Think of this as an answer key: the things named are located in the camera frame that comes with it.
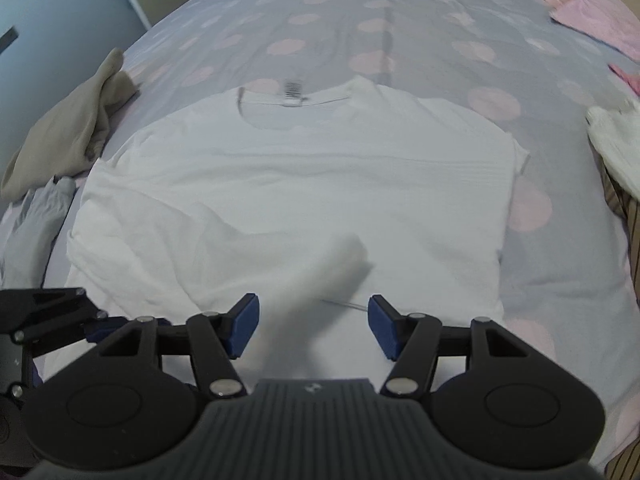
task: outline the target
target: bed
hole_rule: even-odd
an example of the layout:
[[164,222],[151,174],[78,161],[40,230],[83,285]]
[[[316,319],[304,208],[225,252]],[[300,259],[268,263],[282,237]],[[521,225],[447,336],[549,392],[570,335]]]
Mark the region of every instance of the bed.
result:
[[[124,68],[140,93],[113,118],[103,157],[205,96],[237,86],[279,94],[287,79],[315,92],[359,74],[494,121],[530,153],[500,261],[505,324],[599,395],[607,425],[592,462],[602,468],[640,422],[640,312],[627,240],[604,201],[584,122],[587,106],[613,108],[631,96],[609,62],[634,68],[552,23],[542,0],[191,0],[127,50]],[[46,287],[76,284],[66,234],[80,197]],[[417,303],[425,293],[415,291]],[[264,375],[334,376],[322,357],[346,354],[343,376],[380,386],[390,363],[366,314],[329,305],[315,316],[292,320],[280,341],[287,352],[276,352]],[[436,384],[462,371],[456,358],[445,361]]]

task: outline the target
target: polka dot bed sheet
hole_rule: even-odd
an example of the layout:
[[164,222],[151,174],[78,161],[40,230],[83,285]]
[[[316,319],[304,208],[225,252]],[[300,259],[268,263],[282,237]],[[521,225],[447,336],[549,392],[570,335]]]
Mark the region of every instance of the polka dot bed sheet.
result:
[[[288,78],[315,92],[360,74],[494,121],[530,152],[501,258],[506,323],[600,396],[607,426],[593,463],[604,466],[640,421],[627,242],[604,202],[584,122],[587,106],[616,107],[631,95],[609,62],[634,67],[551,22],[542,0],[191,0],[126,52],[140,94],[114,117],[104,156],[207,95],[240,85],[278,94]],[[79,195],[46,286],[65,283]],[[436,381],[457,369],[444,363]]]

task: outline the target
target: wall socket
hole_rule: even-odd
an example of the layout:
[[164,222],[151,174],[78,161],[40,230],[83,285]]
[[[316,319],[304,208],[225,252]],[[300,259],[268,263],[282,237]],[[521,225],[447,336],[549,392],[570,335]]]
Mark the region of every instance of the wall socket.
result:
[[18,31],[15,27],[10,28],[2,36],[0,36],[0,54],[2,54],[6,48],[18,39]]

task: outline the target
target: gray cloth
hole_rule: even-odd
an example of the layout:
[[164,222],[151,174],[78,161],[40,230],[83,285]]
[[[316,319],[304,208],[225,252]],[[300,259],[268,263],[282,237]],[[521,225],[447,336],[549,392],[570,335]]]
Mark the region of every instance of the gray cloth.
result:
[[18,200],[54,176],[91,168],[109,134],[109,116],[136,92],[129,75],[120,72],[122,62],[122,51],[113,49],[94,76],[34,124],[2,177],[4,200]]
[[0,257],[0,288],[40,287],[75,192],[73,179],[63,177],[27,193]]

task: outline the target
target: shirt tag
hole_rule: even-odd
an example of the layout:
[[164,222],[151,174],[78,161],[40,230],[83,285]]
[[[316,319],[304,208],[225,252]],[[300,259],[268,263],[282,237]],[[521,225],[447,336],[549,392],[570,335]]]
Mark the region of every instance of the shirt tag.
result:
[[284,81],[284,100],[282,106],[300,106],[302,104],[302,82],[293,79]]

